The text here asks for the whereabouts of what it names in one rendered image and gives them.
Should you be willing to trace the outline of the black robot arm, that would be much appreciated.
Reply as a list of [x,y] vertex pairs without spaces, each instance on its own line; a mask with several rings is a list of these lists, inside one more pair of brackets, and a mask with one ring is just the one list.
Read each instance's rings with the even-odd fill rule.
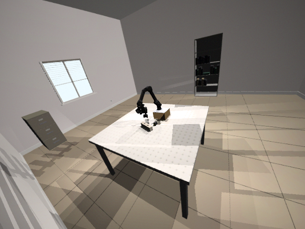
[[145,107],[144,107],[144,104],[142,104],[142,100],[143,100],[143,97],[144,97],[144,94],[145,94],[146,91],[148,91],[151,94],[151,96],[152,96],[152,98],[154,100],[154,104],[157,106],[157,110],[161,110],[162,109],[161,108],[162,104],[156,99],[156,97],[155,97],[155,95],[153,93],[152,87],[151,86],[147,86],[144,89],[142,89],[142,92],[141,92],[141,95],[140,95],[140,99],[137,102],[137,109],[135,110],[136,113],[140,114],[140,115],[142,115],[142,113],[144,114],[144,112],[142,112],[142,110],[144,110]]

